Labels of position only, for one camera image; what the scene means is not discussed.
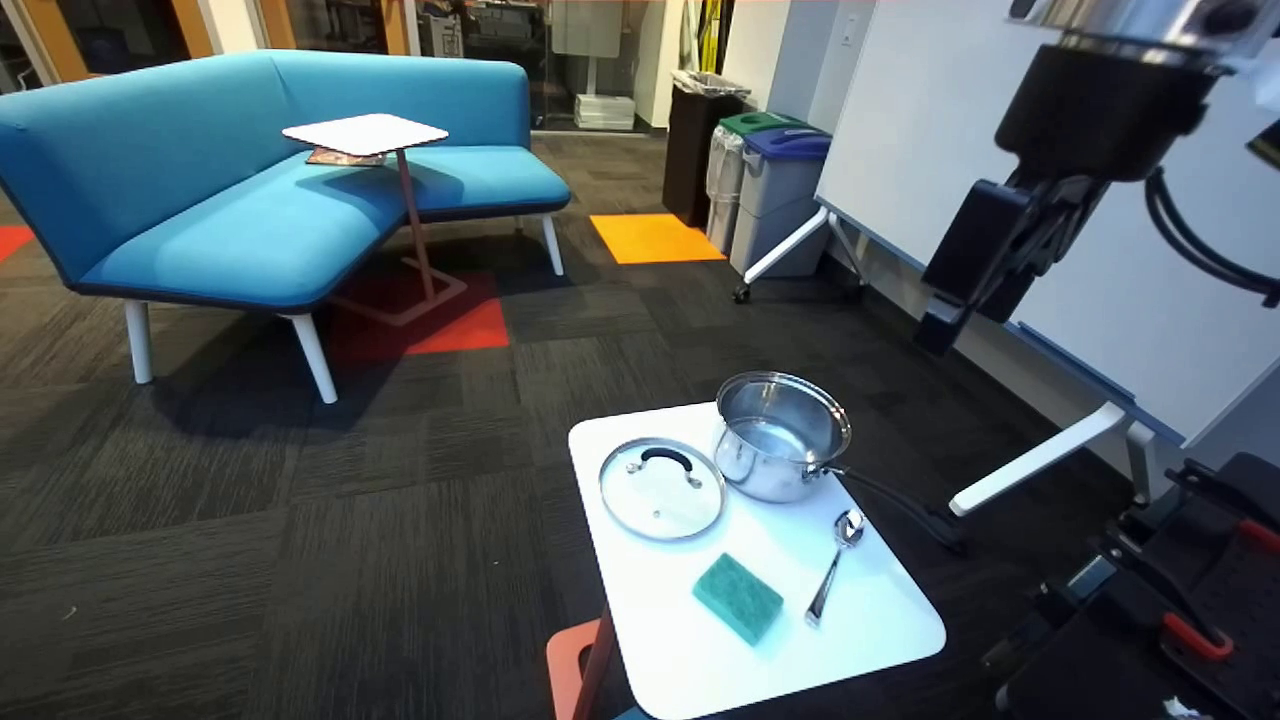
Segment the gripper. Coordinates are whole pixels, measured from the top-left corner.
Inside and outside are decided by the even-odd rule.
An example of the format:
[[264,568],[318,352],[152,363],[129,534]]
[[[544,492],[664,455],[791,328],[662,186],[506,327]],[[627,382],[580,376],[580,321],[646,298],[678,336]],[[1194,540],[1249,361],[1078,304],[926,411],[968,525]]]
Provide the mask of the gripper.
[[1203,120],[1226,76],[1207,51],[1132,40],[1041,45],[995,143],[1015,156],[1005,184],[977,181],[922,282],[931,291],[914,341],[943,355],[979,314],[1009,322],[1036,279],[1061,261],[1110,183],[1144,179]]

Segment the glass pot lid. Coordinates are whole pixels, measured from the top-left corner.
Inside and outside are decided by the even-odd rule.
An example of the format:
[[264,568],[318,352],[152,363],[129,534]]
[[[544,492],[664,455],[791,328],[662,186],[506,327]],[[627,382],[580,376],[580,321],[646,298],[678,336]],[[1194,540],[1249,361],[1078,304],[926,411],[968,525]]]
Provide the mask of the glass pot lid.
[[598,473],[612,519],[649,541],[691,539],[709,530],[728,491],[708,456],[685,442],[640,437],[614,447]]

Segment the blue sponge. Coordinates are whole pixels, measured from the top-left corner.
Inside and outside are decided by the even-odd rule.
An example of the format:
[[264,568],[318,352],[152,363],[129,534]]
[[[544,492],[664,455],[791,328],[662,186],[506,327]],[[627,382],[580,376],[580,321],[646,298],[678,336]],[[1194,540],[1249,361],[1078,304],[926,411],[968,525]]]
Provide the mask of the blue sponge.
[[785,605],[778,592],[728,553],[717,557],[698,578],[692,594],[750,646],[764,639]]

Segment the rolling whiteboard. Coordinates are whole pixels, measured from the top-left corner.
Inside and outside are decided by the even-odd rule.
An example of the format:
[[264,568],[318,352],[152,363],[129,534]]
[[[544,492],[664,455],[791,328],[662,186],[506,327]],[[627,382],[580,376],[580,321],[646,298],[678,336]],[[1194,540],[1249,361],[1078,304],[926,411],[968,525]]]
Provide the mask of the rolling whiteboard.
[[[1011,20],[1012,0],[879,0],[820,172],[824,224],[849,222],[925,266],[977,181],[1016,159],[995,132],[1056,29]],[[1280,277],[1280,38],[1208,95],[1161,161],[1187,224],[1235,263]],[[1115,427],[1147,500],[1151,442],[1261,454],[1280,437],[1280,306],[1204,274],[1160,237],[1142,183],[1112,184],[1065,258],[1000,324],[1083,375],[1092,414],[954,496],[968,515]]]

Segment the row of waste bins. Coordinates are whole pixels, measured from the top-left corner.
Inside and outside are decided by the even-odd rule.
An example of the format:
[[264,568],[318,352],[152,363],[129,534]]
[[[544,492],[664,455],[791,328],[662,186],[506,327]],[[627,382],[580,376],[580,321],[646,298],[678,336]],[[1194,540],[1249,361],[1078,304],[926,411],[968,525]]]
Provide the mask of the row of waste bins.
[[748,90],[714,73],[676,70],[662,202],[742,275],[809,275],[827,222],[817,183],[831,136],[777,111],[746,109]]

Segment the metal spoon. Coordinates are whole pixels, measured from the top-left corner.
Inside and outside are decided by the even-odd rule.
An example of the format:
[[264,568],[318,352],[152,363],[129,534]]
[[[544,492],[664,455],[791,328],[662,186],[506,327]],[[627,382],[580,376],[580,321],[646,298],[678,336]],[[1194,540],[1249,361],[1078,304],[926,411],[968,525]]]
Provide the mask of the metal spoon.
[[836,550],[829,560],[820,584],[805,610],[805,621],[810,626],[820,625],[841,557],[846,550],[851,550],[858,546],[863,537],[865,524],[865,518],[855,509],[850,509],[836,518],[833,523]]

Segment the stack of white boxes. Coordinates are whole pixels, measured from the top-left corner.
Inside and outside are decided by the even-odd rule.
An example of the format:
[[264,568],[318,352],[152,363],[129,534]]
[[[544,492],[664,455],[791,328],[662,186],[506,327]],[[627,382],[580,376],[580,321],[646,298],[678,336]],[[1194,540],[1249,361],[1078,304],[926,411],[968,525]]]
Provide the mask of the stack of white boxes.
[[632,97],[579,94],[573,99],[573,123],[580,129],[632,132],[635,119]]

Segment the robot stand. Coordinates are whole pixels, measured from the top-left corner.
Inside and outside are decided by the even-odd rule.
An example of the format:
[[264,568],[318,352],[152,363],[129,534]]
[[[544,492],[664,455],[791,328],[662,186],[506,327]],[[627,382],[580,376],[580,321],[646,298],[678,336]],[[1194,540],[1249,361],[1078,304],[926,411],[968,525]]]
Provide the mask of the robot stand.
[[[1238,454],[1219,477],[1280,520],[1280,466]],[[1233,655],[1210,662],[1162,626],[1170,607],[1096,548],[1066,583],[1046,583],[1030,612],[982,659],[998,720],[1166,720],[1176,696],[1213,720],[1280,720],[1280,556],[1236,533],[1238,519],[1171,489],[1108,527],[1180,582]]]

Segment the white side table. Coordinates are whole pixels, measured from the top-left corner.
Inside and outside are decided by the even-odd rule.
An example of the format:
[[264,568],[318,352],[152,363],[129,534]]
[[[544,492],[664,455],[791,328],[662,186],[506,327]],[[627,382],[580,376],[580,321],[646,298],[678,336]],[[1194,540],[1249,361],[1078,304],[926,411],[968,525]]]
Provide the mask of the white side table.
[[337,299],[338,306],[384,325],[403,327],[428,315],[467,290],[467,284],[461,279],[438,273],[430,265],[426,231],[419,215],[412,173],[406,159],[407,149],[438,143],[449,137],[448,131],[392,114],[375,113],[293,126],[282,129],[282,135],[316,149],[343,152],[349,156],[370,158],[379,154],[396,156],[415,251],[415,258],[410,259],[408,264],[419,270],[424,300],[399,313],[387,313],[348,299]]

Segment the blue sofa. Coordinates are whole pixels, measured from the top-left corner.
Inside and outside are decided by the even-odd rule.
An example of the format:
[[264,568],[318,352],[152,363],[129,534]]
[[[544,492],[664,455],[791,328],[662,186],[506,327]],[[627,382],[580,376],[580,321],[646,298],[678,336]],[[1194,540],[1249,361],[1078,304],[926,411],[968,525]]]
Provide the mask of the blue sofa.
[[232,307],[291,320],[334,404],[314,311],[408,214],[393,154],[308,165],[282,129],[375,113],[449,132],[406,150],[422,223],[539,217],[562,273],[570,187],[508,61],[259,50],[0,95],[0,190],[68,290],[123,300],[138,383],[151,302]]

